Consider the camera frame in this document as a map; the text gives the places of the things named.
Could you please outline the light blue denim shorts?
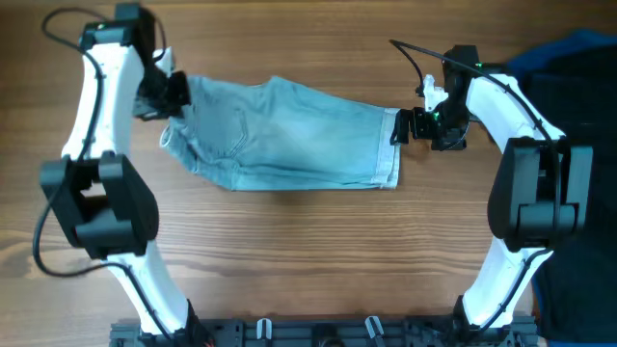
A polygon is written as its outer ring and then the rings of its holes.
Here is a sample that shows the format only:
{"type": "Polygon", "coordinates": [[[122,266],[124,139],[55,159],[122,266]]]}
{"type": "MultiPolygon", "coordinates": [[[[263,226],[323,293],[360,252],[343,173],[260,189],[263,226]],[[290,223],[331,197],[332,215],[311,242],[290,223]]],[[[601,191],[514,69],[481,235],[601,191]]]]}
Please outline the light blue denim shorts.
{"type": "Polygon", "coordinates": [[[241,85],[192,76],[191,102],[160,146],[188,172],[235,191],[393,189],[397,109],[278,76],[241,85]]]}

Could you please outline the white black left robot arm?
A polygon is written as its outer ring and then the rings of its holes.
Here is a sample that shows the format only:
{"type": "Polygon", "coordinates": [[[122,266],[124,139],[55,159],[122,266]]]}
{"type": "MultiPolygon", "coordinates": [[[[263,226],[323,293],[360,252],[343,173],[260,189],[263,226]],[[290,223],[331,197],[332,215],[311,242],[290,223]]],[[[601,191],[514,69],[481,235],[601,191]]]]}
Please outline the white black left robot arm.
{"type": "Polygon", "coordinates": [[[45,215],[93,270],[107,269],[138,312],[143,346],[211,346],[213,335],[171,278],[156,244],[155,196],[132,165],[134,119],[166,119],[190,101],[158,18],[137,2],[95,13],[74,49],[84,62],[77,116],[61,157],[44,163],[45,215]]]}

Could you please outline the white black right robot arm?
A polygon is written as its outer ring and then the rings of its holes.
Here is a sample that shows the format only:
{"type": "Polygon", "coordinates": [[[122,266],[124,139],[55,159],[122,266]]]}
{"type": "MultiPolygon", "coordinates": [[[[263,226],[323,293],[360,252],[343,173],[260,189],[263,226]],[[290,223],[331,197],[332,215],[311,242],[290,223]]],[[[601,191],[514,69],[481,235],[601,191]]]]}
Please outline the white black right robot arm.
{"type": "Polygon", "coordinates": [[[440,57],[444,83],[420,78],[420,107],[397,113],[390,142],[427,140],[438,151],[461,150],[469,127],[481,123],[501,152],[487,219],[491,246],[471,287],[443,316],[414,316],[400,336],[366,318],[371,346],[534,346],[534,319],[516,304],[535,272],[564,241],[583,229],[593,150],[571,144],[526,99],[500,64],[485,64],[473,45],[440,57]]]}

